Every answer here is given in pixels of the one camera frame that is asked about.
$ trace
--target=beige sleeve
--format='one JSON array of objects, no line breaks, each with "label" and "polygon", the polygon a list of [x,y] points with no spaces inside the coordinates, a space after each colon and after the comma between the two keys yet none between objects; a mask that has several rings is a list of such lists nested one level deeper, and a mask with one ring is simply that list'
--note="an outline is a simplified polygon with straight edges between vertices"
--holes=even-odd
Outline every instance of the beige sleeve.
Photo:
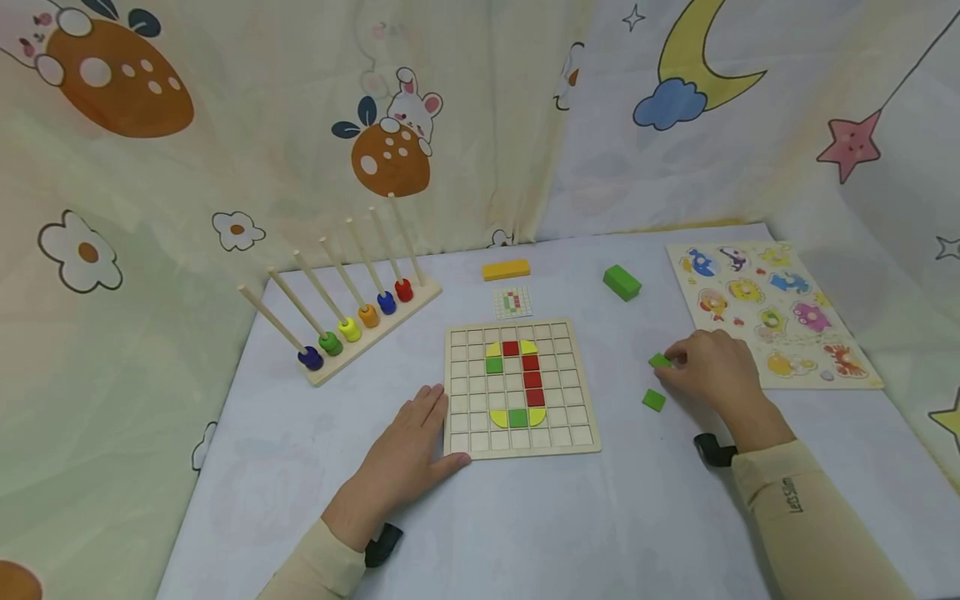
[{"label": "beige sleeve", "polygon": [[801,442],[740,454],[732,466],[784,598],[914,598]]},{"label": "beige sleeve", "polygon": [[338,600],[350,596],[360,583],[366,565],[355,552],[330,533],[317,519],[274,578],[257,596],[259,600]]}]

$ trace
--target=white table surface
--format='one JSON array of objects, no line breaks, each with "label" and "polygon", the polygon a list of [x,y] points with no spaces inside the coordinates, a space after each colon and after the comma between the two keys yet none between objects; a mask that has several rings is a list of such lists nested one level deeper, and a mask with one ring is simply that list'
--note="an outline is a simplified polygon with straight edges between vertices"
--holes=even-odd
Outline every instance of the white table surface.
[{"label": "white table surface", "polygon": [[[728,441],[726,431],[683,398],[668,395],[660,414],[640,404],[661,389],[647,359],[692,330],[664,245],[769,237],[745,226],[426,256],[444,292],[320,388],[257,315],[158,597],[254,598],[399,405],[443,381],[444,329],[494,321],[491,289],[515,285],[529,286],[533,318],[572,319],[603,451],[475,462],[393,516],[406,535],[355,597],[777,597],[729,470],[706,468],[691,441],[703,431]],[[483,281],[481,265],[515,258],[530,276]],[[602,283],[614,263],[643,283],[638,298]],[[347,269],[373,298],[364,266]],[[318,274],[352,306],[333,269]],[[286,278],[335,323],[302,273]],[[315,338],[272,281],[264,301]],[[917,595],[960,595],[960,498],[884,393],[770,396]]]}]

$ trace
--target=wooden pattern board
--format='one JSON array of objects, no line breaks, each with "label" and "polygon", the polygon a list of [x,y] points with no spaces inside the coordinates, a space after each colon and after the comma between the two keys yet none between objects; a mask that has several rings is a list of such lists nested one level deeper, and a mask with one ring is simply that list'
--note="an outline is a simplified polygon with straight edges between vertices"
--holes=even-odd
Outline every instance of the wooden pattern board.
[{"label": "wooden pattern board", "polygon": [[473,459],[600,451],[569,319],[449,327],[444,455]]},{"label": "wooden pattern board", "polygon": [[667,253],[694,324],[744,340],[764,388],[883,387],[788,243],[673,244]]}]

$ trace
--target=green wooden block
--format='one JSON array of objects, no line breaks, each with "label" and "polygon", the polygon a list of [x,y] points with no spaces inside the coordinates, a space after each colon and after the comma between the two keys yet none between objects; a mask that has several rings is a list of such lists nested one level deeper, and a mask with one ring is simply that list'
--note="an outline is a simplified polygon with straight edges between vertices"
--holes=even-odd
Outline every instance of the green wooden block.
[{"label": "green wooden block", "polygon": [[511,427],[526,427],[527,426],[527,409],[518,408],[516,410],[510,411],[508,414],[510,419]]},{"label": "green wooden block", "polygon": [[503,372],[503,359],[499,356],[487,359],[487,373]]},{"label": "green wooden block", "polygon": [[627,301],[640,293],[640,282],[620,265],[613,265],[605,271],[603,282],[623,301]]},{"label": "green wooden block", "polygon": [[670,361],[668,361],[668,360],[666,359],[666,356],[663,356],[663,355],[660,354],[659,352],[657,352],[656,354],[654,354],[654,357],[651,358],[648,362],[650,363],[650,366],[653,367],[653,368],[656,368],[656,367],[673,367],[673,363],[671,363]]},{"label": "green wooden block", "polygon": [[666,398],[663,394],[658,394],[653,390],[647,390],[646,396],[643,397],[643,403],[657,412],[663,410],[664,402],[666,402]]}]

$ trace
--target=yellow star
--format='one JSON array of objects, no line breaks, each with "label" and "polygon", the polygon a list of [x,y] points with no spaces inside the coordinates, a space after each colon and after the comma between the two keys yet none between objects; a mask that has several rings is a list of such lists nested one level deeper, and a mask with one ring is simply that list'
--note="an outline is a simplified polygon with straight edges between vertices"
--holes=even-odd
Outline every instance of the yellow star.
[{"label": "yellow star", "polygon": [[960,388],[957,388],[957,398],[953,401],[952,409],[933,411],[929,416],[953,434],[953,439],[957,442],[957,450],[960,451]]}]

